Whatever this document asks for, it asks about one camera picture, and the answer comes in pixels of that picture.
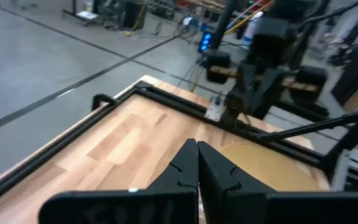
concrete floor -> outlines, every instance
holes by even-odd
[[[97,93],[115,95],[145,74],[186,89],[194,80],[185,74],[199,54],[194,45],[170,37],[174,22],[147,16],[138,34],[153,32],[162,21],[160,35],[166,37],[133,39],[62,19],[60,10],[70,9],[70,3],[40,1],[37,9],[22,11],[1,1],[0,174],[87,115]],[[223,49],[234,58],[244,54],[239,48]],[[331,75],[328,85],[339,76]],[[195,93],[209,98],[232,85],[209,83],[203,75]],[[271,109],[266,121],[284,129],[309,123],[278,108]],[[327,153],[345,132],[336,128],[305,137]],[[352,156],[358,159],[358,150]]]

